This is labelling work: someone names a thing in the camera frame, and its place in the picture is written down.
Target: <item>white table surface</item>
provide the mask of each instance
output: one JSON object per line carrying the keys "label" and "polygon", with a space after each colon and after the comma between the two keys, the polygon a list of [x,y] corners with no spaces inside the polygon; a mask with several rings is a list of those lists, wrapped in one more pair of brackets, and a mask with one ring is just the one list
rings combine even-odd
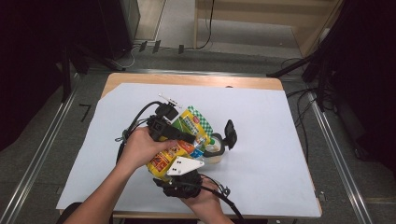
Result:
{"label": "white table surface", "polygon": [[[321,216],[285,92],[134,83],[119,85],[99,101],[57,209],[83,202],[101,184],[115,165],[120,143],[114,139],[146,104],[164,102],[160,92],[184,105],[179,112],[193,105],[222,136],[227,120],[233,121],[238,134],[234,148],[226,149],[220,163],[207,164],[198,172],[227,186],[229,199],[243,215]],[[154,114],[155,108],[141,118]],[[152,178],[146,167],[139,168],[121,194],[115,214],[192,214],[179,199],[166,197]],[[222,208],[233,215],[226,203]]]}

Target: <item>hand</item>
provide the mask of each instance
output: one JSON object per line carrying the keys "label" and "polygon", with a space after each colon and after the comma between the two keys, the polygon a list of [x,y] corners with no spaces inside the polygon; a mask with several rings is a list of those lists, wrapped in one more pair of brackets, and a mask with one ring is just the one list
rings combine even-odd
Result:
{"label": "hand", "polygon": [[149,136],[148,127],[136,128],[129,136],[117,165],[126,166],[133,172],[151,161],[157,153],[173,147],[176,143],[176,140],[154,142]]}
{"label": "hand", "polygon": [[[203,178],[202,186],[209,189],[218,190],[218,186],[208,178]],[[219,198],[212,192],[201,189],[195,198],[180,199],[192,212],[205,224],[210,223],[232,223],[222,212]]]}

